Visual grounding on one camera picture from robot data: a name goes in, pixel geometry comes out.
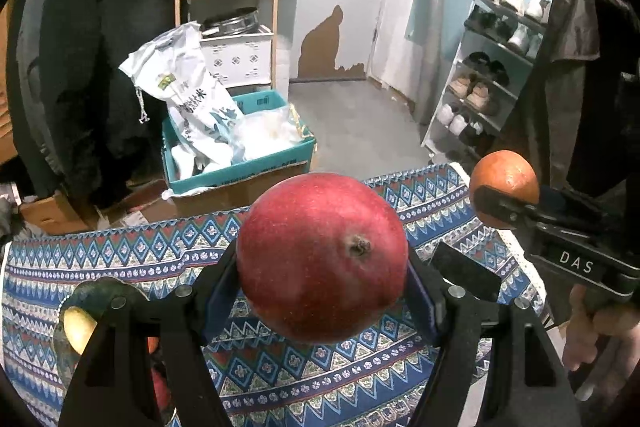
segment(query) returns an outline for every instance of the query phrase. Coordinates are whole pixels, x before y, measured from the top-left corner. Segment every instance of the blue patterned fabric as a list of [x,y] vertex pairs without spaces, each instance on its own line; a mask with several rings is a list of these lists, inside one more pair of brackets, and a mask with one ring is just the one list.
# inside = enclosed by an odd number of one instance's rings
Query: blue patterned fabric
[[[522,295],[542,307],[513,252],[475,216],[456,168],[430,166],[365,183],[396,209],[422,258],[446,241],[500,274],[500,302]],[[178,284],[193,283],[203,266],[222,256],[246,211],[12,244],[2,289],[4,368],[44,425],[56,425],[65,394],[52,332],[74,288],[107,275],[162,298]],[[489,349],[488,343],[479,346],[477,377],[487,370]],[[402,303],[358,337],[304,346],[251,316],[241,295],[223,334],[203,353],[236,427],[406,425],[437,354],[416,333]],[[178,427],[179,419],[170,425]]]

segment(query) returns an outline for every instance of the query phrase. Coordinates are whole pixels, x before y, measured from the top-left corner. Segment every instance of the hanging coat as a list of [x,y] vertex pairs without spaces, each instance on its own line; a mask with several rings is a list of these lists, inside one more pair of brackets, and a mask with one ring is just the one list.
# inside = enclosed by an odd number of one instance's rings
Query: hanging coat
[[134,88],[118,66],[174,25],[174,0],[26,2],[18,69],[33,138],[71,195],[105,206],[124,194],[134,168],[159,158],[166,108],[145,99],[150,122],[140,123]]
[[553,0],[536,63],[494,150],[524,156],[541,184],[593,198],[626,179],[629,218],[628,185],[639,170],[629,111],[638,108],[623,101],[638,57],[640,20],[627,0]]

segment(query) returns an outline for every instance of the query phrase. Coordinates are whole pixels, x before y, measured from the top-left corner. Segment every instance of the plastic bag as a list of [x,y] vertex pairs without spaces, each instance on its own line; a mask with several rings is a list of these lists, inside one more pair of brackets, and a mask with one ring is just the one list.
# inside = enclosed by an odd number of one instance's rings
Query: plastic bag
[[290,104],[245,115],[236,122],[231,135],[244,150],[245,161],[284,151],[310,136]]
[[[169,30],[129,54],[120,69],[136,89],[167,103],[180,142],[209,158],[218,168],[241,158],[231,128],[242,112],[205,66],[199,24]],[[141,121],[146,119],[142,96]]]

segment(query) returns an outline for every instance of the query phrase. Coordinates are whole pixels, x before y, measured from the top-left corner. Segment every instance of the concrete floor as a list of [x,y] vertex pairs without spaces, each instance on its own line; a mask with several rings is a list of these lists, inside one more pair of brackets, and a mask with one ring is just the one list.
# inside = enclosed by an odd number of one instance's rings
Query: concrete floor
[[289,101],[318,140],[316,171],[365,180],[429,164],[418,124],[391,90],[362,80],[290,84]]

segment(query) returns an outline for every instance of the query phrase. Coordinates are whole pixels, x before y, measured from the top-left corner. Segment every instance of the white door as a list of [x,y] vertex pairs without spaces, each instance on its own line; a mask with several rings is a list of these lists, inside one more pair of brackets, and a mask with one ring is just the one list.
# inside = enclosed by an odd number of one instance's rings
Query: white door
[[415,100],[422,46],[412,37],[414,0],[383,0],[369,75]]

